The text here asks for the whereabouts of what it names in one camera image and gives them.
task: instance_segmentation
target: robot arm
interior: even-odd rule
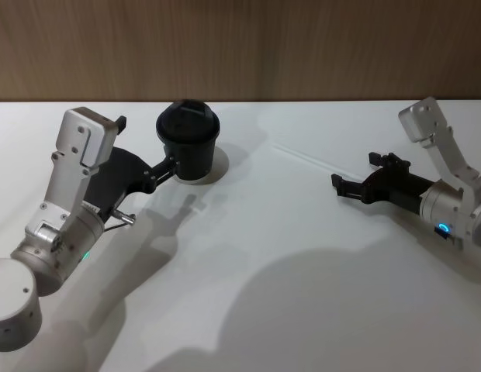
[[[113,122],[88,108],[64,114],[44,201],[11,259],[0,259],[0,351],[16,350],[36,336],[39,297],[61,288],[111,216],[133,224],[132,215],[118,210],[127,195],[151,194],[174,174],[193,181],[211,170],[220,122],[204,103],[177,102],[159,116],[165,159],[155,167],[113,147],[125,127],[125,117]]]
[[[375,161],[380,155],[370,153],[370,163],[381,168],[354,185],[332,174],[337,194],[349,197],[354,188],[365,204],[392,202],[417,213],[456,246],[481,247],[481,177],[465,162],[437,102],[424,99],[401,111],[399,119],[410,140],[427,149],[441,180],[410,174],[410,163],[393,153],[380,162]]]

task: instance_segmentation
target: cylindrical joint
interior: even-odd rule
[[[39,296],[47,296],[61,287],[103,232],[102,220],[83,205],[56,244],[38,246],[27,236],[11,257],[32,270]]]
[[[0,259],[0,351],[25,346],[42,324],[32,271],[23,263]]]
[[[456,191],[443,181],[437,181],[422,198],[420,217],[434,226],[447,226],[452,235],[464,239],[464,234],[456,233],[455,228],[461,200],[460,191]]]
[[[211,171],[220,121],[206,103],[185,100],[172,104],[157,118],[156,130],[167,157],[175,161],[179,178],[194,181]]]

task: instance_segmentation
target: wood panel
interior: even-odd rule
[[[0,0],[0,100],[481,98],[481,0]]]

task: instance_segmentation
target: tabletop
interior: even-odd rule
[[[39,335],[0,353],[0,371],[481,372],[481,252],[330,182],[366,178],[370,151],[436,181],[397,118],[412,103],[211,103],[211,175],[128,197],[135,225],[41,298]],[[0,257],[43,200],[64,111],[81,105],[125,115],[116,146],[163,159],[166,103],[0,103]],[[439,105],[481,172],[481,101]]]

